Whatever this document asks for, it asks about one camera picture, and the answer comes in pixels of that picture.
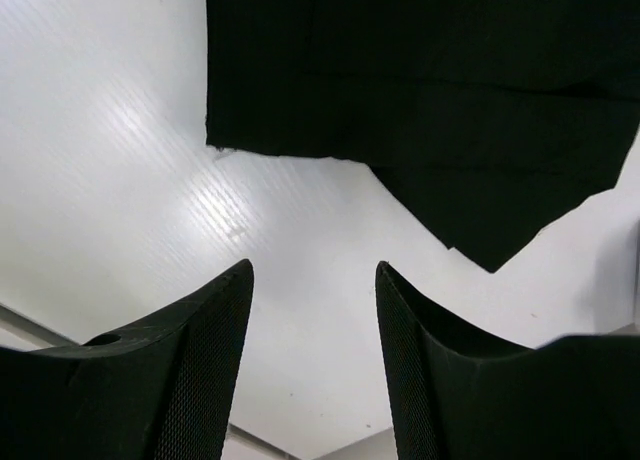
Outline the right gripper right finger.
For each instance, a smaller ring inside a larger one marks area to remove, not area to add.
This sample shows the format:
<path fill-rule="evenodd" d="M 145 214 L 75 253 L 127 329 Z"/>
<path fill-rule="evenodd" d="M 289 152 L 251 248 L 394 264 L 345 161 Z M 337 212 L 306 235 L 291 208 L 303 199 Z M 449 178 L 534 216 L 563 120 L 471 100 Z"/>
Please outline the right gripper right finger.
<path fill-rule="evenodd" d="M 438 305 L 384 262 L 375 292 L 399 458 L 638 457 L 637 336 L 530 349 Z"/>

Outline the black pleated skirt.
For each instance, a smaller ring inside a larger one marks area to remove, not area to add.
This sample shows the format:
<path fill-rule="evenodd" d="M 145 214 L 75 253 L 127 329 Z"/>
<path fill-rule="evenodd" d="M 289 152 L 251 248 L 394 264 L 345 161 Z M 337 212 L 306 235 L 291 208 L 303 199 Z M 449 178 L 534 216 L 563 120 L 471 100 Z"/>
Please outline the black pleated skirt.
<path fill-rule="evenodd" d="M 639 0 L 206 0 L 206 141 L 367 165 L 494 272 L 612 189 Z"/>

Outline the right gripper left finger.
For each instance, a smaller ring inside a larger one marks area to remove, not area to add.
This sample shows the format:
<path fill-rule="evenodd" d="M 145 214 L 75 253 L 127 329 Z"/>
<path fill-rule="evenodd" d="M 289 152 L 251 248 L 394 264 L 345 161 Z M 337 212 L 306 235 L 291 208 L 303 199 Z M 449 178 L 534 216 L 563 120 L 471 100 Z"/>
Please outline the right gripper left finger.
<path fill-rule="evenodd" d="M 83 345 L 1 352 L 5 459 L 218 459 L 250 315 L 242 260 Z"/>

